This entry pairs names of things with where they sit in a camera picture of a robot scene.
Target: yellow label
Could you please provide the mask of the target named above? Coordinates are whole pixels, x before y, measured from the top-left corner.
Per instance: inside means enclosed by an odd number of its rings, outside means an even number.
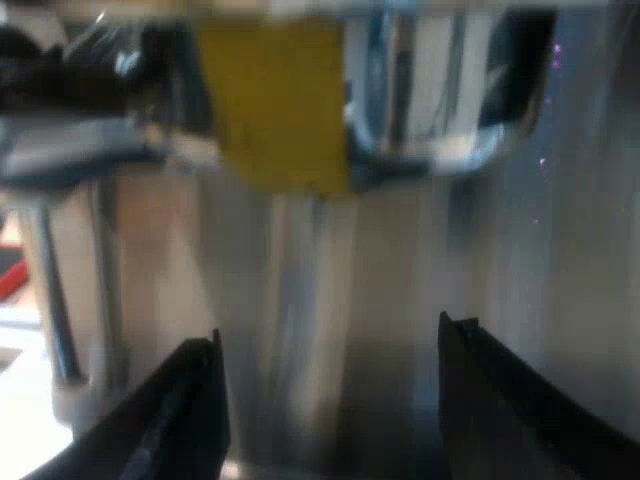
[[[348,190],[340,25],[198,26],[225,161],[269,191]]]

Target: metal panel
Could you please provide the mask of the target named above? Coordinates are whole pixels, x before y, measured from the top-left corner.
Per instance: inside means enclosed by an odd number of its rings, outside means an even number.
[[[342,201],[268,196],[223,172],[120,179],[131,386],[181,339],[217,327],[226,478],[438,478],[436,333],[447,309],[478,315],[639,440],[637,8],[560,15],[538,128],[476,176]],[[55,228],[62,217],[66,230]],[[67,207],[52,219],[72,323],[87,332],[93,293],[73,272],[93,253],[73,254],[69,240],[89,235],[89,220]],[[74,334],[86,363],[90,342]]]

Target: reflective metal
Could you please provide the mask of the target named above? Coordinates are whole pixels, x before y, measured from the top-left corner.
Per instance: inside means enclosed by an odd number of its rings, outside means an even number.
[[[528,10],[349,20],[356,155],[459,173],[505,154],[537,118],[553,23]]]
[[[538,127],[475,176],[346,200],[264,195],[223,171],[119,179],[130,386],[183,338],[218,327],[232,424],[224,478],[446,478],[446,309],[479,316],[640,440],[637,8],[562,12]],[[85,193],[52,223],[88,371]]]

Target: white surface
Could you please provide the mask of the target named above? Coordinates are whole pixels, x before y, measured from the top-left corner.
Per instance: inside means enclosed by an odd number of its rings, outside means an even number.
[[[0,425],[2,480],[22,478],[72,441],[71,430],[53,415],[51,366],[41,334],[0,375]]]

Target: metal tube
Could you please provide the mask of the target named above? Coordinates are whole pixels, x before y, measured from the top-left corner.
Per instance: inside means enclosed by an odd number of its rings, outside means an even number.
[[[105,394],[117,400],[126,385],[126,358],[122,340],[117,250],[110,225],[115,218],[114,180],[99,180],[91,191],[92,236],[98,287],[98,329],[105,355]]]
[[[53,247],[49,213],[46,208],[38,207],[31,210],[29,217],[45,281],[43,290],[46,295],[46,306],[49,310],[51,344],[54,352],[52,358],[54,376],[56,380],[67,385],[81,383],[84,382],[84,377],[80,371],[69,325],[67,305]]]

